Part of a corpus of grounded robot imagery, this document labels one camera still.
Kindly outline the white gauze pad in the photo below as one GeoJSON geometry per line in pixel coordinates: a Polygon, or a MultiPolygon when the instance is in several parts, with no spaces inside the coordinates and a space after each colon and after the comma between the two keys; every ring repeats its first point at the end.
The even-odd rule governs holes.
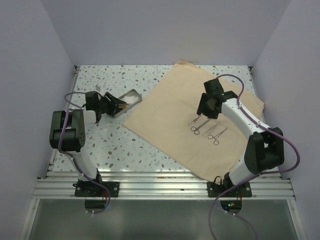
{"type": "Polygon", "coordinates": [[[130,95],[124,96],[122,100],[126,102],[127,105],[132,105],[135,102],[137,102],[139,98],[136,96],[135,93],[132,92],[130,95]]]}

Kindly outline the steel tweezers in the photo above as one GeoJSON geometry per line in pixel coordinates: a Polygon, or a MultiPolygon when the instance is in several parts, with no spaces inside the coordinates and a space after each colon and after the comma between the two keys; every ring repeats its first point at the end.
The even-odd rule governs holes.
{"type": "Polygon", "coordinates": [[[208,129],[205,133],[203,133],[202,136],[206,137],[206,136],[210,135],[219,124],[220,124],[220,122],[217,122],[210,129],[208,129]]]}
{"type": "Polygon", "coordinates": [[[201,117],[201,115],[197,116],[195,119],[193,119],[190,123],[188,123],[188,126],[193,125],[199,118],[201,117]]]}

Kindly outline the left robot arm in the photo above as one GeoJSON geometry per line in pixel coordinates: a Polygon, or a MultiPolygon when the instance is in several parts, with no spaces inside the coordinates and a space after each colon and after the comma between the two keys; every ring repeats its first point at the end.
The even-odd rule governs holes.
{"type": "Polygon", "coordinates": [[[97,91],[71,92],[64,96],[75,109],[52,113],[49,143],[53,149],[66,155],[78,173],[78,180],[88,182],[86,190],[92,196],[103,193],[104,184],[97,179],[99,171],[83,147],[86,144],[86,125],[98,124],[102,115],[114,117],[128,103],[109,92],[101,95],[97,91]]]}

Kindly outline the beige cloth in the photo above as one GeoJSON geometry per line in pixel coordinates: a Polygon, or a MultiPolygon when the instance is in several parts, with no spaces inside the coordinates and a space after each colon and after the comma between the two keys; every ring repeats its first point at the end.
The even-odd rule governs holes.
{"type": "Polygon", "coordinates": [[[197,177],[213,181],[242,161],[247,140],[223,114],[197,115],[204,83],[215,75],[186,61],[177,62],[123,122],[197,177]]]}

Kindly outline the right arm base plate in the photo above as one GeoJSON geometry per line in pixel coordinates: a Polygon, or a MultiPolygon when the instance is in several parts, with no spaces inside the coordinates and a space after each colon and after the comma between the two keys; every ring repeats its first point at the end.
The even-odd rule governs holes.
{"type": "Polygon", "coordinates": [[[208,181],[206,183],[207,195],[209,198],[216,198],[225,191],[228,191],[225,195],[223,195],[225,198],[250,198],[253,196],[249,182],[229,190],[231,187],[232,186],[223,184],[223,179],[221,176],[217,176],[213,182],[208,181]]]}

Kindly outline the metal tray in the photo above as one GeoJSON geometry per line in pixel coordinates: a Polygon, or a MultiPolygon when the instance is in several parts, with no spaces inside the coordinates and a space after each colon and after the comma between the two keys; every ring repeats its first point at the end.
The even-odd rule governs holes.
{"type": "Polygon", "coordinates": [[[118,99],[124,103],[119,105],[119,110],[116,110],[115,114],[112,116],[113,118],[117,118],[127,113],[143,100],[142,96],[135,89],[129,90],[125,94],[118,97],[118,99]]]}

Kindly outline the steel forceps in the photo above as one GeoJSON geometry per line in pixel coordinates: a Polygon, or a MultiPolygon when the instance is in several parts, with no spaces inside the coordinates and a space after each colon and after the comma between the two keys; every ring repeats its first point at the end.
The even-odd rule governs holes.
{"type": "Polygon", "coordinates": [[[215,146],[218,146],[219,145],[219,137],[227,130],[228,128],[226,127],[224,130],[222,130],[221,132],[217,133],[216,135],[212,135],[212,134],[209,134],[207,136],[207,139],[208,140],[213,140],[213,144],[215,146]]]}

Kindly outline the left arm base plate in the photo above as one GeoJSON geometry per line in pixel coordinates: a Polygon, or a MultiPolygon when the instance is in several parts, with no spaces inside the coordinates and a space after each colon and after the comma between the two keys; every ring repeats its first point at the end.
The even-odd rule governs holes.
{"type": "Polygon", "coordinates": [[[111,197],[117,198],[119,196],[120,182],[118,181],[103,181],[100,176],[91,181],[78,180],[72,186],[75,188],[75,197],[111,197]]]}

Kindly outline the steel scissors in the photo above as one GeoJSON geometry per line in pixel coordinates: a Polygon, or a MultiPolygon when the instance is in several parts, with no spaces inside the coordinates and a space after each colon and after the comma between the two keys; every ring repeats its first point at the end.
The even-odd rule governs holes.
{"type": "Polygon", "coordinates": [[[199,135],[200,134],[200,129],[202,128],[202,127],[204,127],[208,122],[210,122],[211,121],[211,119],[207,119],[207,120],[205,120],[203,123],[201,123],[199,126],[192,126],[191,128],[190,128],[190,130],[195,134],[195,135],[199,135]]]}

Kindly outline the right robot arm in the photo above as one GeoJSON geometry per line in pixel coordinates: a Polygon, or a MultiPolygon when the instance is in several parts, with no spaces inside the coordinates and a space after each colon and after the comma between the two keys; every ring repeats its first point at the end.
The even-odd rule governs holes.
{"type": "Polygon", "coordinates": [[[205,92],[201,95],[197,115],[217,119],[220,114],[227,117],[242,132],[247,140],[243,162],[234,170],[224,175],[222,189],[227,196],[235,196],[240,190],[240,183],[271,170],[284,163],[283,132],[261,123],[240,101],[240,94],[232,90],[225,91],[215,78],[206,81],[205,92]]]}

